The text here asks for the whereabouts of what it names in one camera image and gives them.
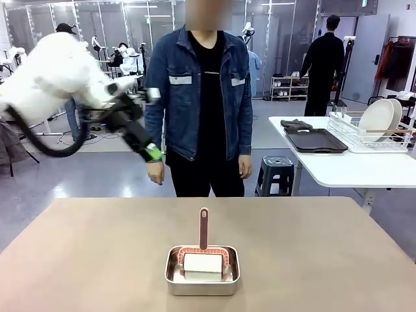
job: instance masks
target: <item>gray floor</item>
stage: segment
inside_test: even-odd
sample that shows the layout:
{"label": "gray floor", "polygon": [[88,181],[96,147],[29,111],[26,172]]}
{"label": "gray floor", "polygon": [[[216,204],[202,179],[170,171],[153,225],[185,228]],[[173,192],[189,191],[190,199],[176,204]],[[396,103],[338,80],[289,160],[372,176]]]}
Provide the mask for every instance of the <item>gray floor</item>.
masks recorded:
{"label": "gray floor", "polygon": [[[348,103],[350,111],[365,110],[365,106],[350,101]],[[253,100],[253,111],[256,121],[253,123],[252,146],[254,149],[267,150],[286,148],[286,143],[280,136],[276,136],[276,130],[268,121],[270,116],[301,116],[305,110],[305,101],[263,101]],[[70,131],[66,115],[60,116],[57,120],[49,123],[51,131],[55,133],[65,133]],[[34,128],[35,132],[44,133],[46,131],[44,125]],[[83,146],[80,152],[103,152],[103,151],[130,151],[129,147],[124,144],[121,137],[107,136],[108,133],[101,131],[96,133],[99,136]],[[42,136],[41,139],[45,144],[54,149],[64,149],[68,147],[66,144],[72,143],[70,133],[63,138],[60,136]],[[29,152],[36,152],[36,148],[30,142],[25,143],[25,147]]]}
{"label": "gray floor", "polygon": [[[254,128],[259,135],[264,132],[265,136],[254,140],[263,140],[265,145],[270,145],[267,141],[279,138],[270,131],[267,118],[302,114],[304,102],[254,101],[253,106],[259,117],[254,122]],[[365,106],[351,103],[349,108],[363,110]],[[294,160],[288,149],[255,149],[254,175],[245,182],[247,196],[254,195],[259,165],[265,155],[286,155]],[[55,198],[175,196],[169,170],[165,184],[162,187],[155,185],[148,180],[146,165],[134,153],[78,153],[67,159],[37,157],[40,164],[31,159],[15,164],[15,178],[10,177],[8,168],[0,167],[0,251]],[[361,202],[356,191],[328,190],[317,185],[305,172],[300,187],[301,196],[328,194],[348,196]],[[415,198],[416,190],[381,191],[372,211],[373,219],[413,258],[416,257]]]}

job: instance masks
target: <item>stainless steel tray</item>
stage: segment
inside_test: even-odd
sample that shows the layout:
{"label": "stainless steel tray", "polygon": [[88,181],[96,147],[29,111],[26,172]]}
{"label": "stainless steel tray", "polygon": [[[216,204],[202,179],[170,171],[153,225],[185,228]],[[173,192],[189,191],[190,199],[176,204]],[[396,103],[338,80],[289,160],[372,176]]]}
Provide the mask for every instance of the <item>stainless steel tray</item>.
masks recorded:
{"label": "stainless steel tray", "polygon": [[169,292],[175,296],[232,296],[238,289],[240,280],[240,263],[236,249],[230,246],[222,247],[229,252],[229,266],[222,274],[220,283],[200,283],[187,281],[184,277],[182,265],[177,262],[179,249],[182,246],[173,247],[168,253],[164,278],[168,282]]}

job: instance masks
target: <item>white plate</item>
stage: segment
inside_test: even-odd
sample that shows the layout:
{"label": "white plate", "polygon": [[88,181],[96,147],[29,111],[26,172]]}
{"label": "white plate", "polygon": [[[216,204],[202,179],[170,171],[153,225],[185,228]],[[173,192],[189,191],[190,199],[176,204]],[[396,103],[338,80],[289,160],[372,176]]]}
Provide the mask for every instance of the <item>white plate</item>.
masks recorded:
{"label": "white plate", "polygon": [[[361,117],[358,128],[361,130],[388,130],[393,122],[395,108],[388,99],[379,99],[373,103]],[[365,140],[376,142],[384,133],[363,133]]]}
{"label": "white plate", "polygon": [[389,127],[389,130],[396,130],[400,121],[402,120],[403,115],[403,107],[397,99],[389,99],[389,101],[393,104],[395,108],[395,115],[393,117],[393,121]]}

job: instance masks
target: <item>denim jacket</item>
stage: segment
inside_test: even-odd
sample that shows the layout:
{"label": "denim jacket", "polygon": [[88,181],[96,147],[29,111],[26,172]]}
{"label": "denim jacket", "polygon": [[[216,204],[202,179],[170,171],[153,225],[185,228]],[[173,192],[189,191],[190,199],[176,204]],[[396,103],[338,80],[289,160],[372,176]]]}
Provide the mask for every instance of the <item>denim jacket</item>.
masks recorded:
{"label": "denim jacket", "polygon": [[[253,109],[246,45],[226,32],[220,75],[230,160],[251,153]],[[166,145],[193,161],[200,124],[201,69],[185,26],[163,36],[153,49],[145,87],[161,92],[158,103],[146,106],[146,131],[160,148],[165,112]]]}

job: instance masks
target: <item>dish rack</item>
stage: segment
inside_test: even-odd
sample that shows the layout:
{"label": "dish rack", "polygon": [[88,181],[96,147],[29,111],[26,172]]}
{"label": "dish rack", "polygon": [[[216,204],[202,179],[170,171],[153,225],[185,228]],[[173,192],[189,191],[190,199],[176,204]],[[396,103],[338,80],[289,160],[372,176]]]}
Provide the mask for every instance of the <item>dish rack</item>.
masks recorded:
{"label": "dish rack", "polygon": [[[358,128],[361,117],[353,117],[340,112],[330,113],[327,130],[341,140],[352,153],[407,153],[416,129],[400,123],[403,129],[362,130]],[[374,134],[380,138],[374,141]]]}

